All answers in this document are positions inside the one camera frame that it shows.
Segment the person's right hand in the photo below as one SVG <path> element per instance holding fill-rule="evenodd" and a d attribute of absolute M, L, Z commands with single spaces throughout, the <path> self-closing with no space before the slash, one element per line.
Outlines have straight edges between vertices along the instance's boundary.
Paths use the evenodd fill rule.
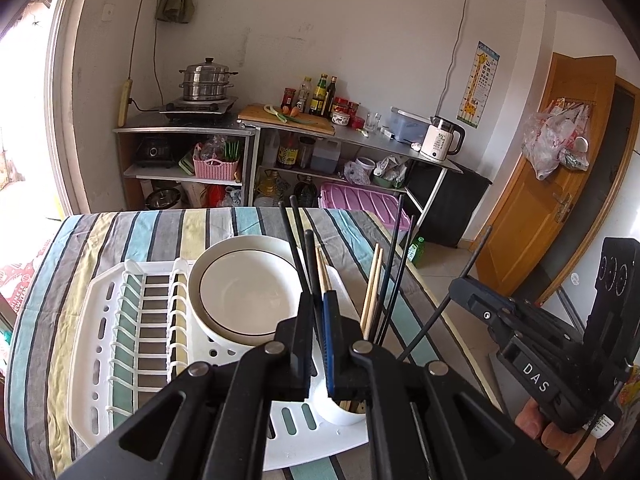
<path fill-rule="evenodd" d="M 578 445 L 584 433 L 566 434 L 539 411 L 538 403 L 529 399 L 518 416 L 515 425 L 523 430 L 530 438 L 539 440 L 549 450 L 558 453 L 556 458 L 561 464 L 573 448 Z M 599 479 L 603 471 L 608 469 L 613 461 L 615 445 L 610 442 L 600 442 L 589 436 L 572 460 L 565 466 L 575 479 Z"/>

